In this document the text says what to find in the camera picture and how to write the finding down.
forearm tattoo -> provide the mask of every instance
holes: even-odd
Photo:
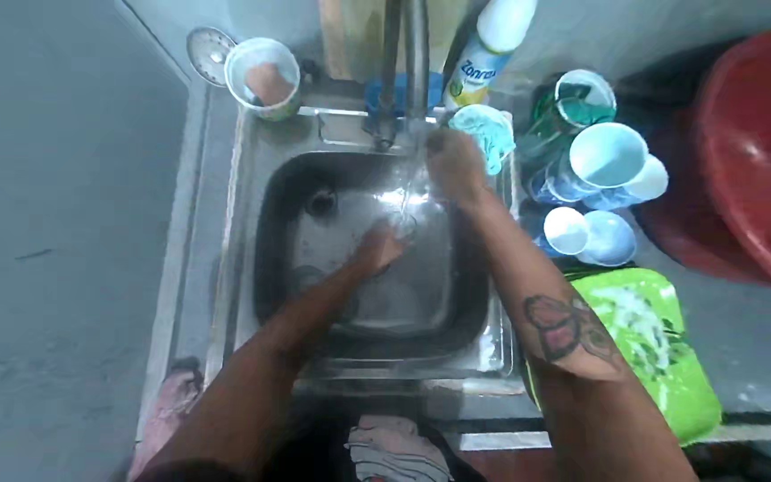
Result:
[[[529,296],[522,303],[525,317],[540,332],[541,349],[553,363],[580,345],[586,352],[616,366],[614,340],[588,304],[573,290],[568,302],[546,295]]]

red plastic bowl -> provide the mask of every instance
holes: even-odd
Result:
[[[713,204],[771,276],[771,32],[735,46],[713,66],[695,132]]]

white plastic bottle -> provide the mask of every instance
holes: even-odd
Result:
[[[536,7],[537,0],[491,0],[484,7],[444,90],[445,108],[455,111],[484,101],[487,86],[525,38]]]

sink basin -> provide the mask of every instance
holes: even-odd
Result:
[[[270,179],[257,228],[254,304],[261,323],[288,299],[343,265],[378,219],[403,220],[407,248],[348,302],[320,356],[348,360],[444,357],[485,328],[483,253],[459,211],[424,192],[403,203],[413,160],[397,155],[310,152]]]
[[[404,221],[403,256],[335,315],[302,377],[502,378],[511,372],[512,333],[476,234],[463,214],[429,198],[404,133],[388,150],[373,149],[363,129],[366,115],[304,106],[276,124],[241,111],[207,380],[282,303],[343,265],[383,217]],[[415,181],[401,215],[407,179]],[[510,169],[489,178],[507,206],[518,189],[514,179]]]

faucet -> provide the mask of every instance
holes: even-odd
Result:
[[[427,28],[427,0],[386,0],[383,34],[382,88],[376,118],[371,127],[374,147],[391,148],[398,133],[394,113],[394,80],[398,62],[398,39],[403,17],[406,52],[405,125],[427,116],[427,84],[430,48]]]

